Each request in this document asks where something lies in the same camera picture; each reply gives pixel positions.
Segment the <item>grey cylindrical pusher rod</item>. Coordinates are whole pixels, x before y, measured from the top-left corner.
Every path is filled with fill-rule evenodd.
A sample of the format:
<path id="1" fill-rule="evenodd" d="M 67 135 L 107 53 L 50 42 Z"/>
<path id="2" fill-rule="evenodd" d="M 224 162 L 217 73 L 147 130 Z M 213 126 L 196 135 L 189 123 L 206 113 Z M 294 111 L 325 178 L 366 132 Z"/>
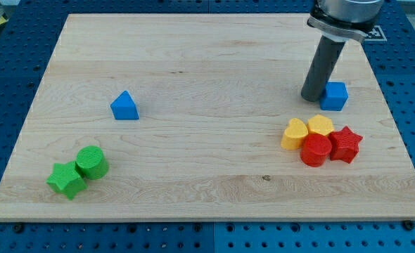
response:
<path id="1" fill-rule="evenodd" d="M 321 36 L 300 92 L 303 99 L 316 102 L 321 98 L 344 45 L 345 42 Z"/>

